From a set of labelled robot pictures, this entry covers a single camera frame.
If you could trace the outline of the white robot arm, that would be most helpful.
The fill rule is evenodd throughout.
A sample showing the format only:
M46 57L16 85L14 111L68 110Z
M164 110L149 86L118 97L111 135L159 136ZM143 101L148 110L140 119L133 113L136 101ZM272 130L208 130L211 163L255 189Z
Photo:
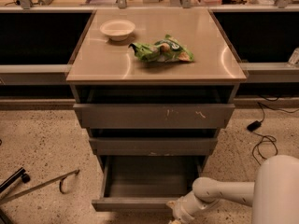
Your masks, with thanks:
M174 217L169 224L189 224L197 213L220 200L250 206L252 224L299 224L299 159L271 157L260 166L253 182L199 177L188 194L168 203Z

